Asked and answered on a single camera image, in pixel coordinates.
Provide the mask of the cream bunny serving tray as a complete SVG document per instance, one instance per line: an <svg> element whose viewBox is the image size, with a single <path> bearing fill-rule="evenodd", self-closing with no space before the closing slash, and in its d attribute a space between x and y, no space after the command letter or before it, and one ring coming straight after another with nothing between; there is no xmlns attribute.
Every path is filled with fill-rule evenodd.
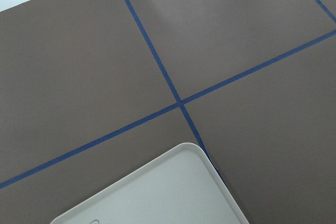
<svg viewBox="0 0 336 224"><path fill-rule="evenodd" d="M54 223L247 223L204 151L182 143Z"/></svg>

